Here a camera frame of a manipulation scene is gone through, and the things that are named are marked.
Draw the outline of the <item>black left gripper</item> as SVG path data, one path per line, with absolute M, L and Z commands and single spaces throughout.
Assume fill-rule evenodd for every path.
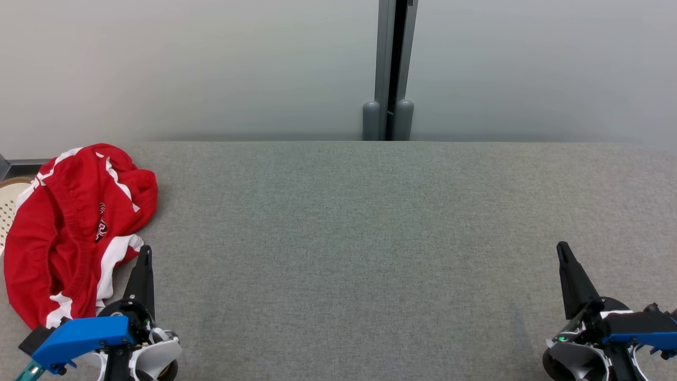
M 152 320 L 155 318 L 152 248 L 143 244 L 123 294 L 99 314 L 104 319 L 98 353 L 101 380 L 157 380 L 159 365 L 151 357 Z

